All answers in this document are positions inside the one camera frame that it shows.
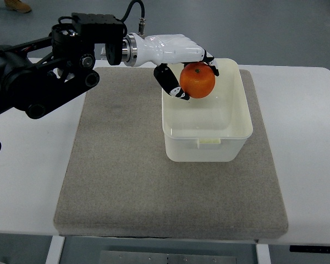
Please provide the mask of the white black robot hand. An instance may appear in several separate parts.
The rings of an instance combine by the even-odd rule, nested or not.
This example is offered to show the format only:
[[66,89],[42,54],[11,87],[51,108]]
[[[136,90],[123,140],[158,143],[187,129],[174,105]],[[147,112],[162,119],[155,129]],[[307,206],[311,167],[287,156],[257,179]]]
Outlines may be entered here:
[[187,66],[203,62],[215,76],[219,76],[215,58],[182,34],[153,35],[146,38],[135,33],[127,34],[123,40],[122,62],[129,67],[153,63],[156,66],[153,75],[163,91],[183,100],[189,100],[191,96],[183,91],[168,64],[183,63]]

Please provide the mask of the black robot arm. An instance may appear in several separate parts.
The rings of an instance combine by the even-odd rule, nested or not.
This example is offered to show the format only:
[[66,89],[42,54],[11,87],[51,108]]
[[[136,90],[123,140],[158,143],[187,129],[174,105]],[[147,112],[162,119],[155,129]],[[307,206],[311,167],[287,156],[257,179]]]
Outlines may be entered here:
[[45,38],[0,45],[0,114],[11,108],[39,119],[99,82],[95,44],[103,43],[112,65],[122,61],[124,21],[110,14],[72,13]]

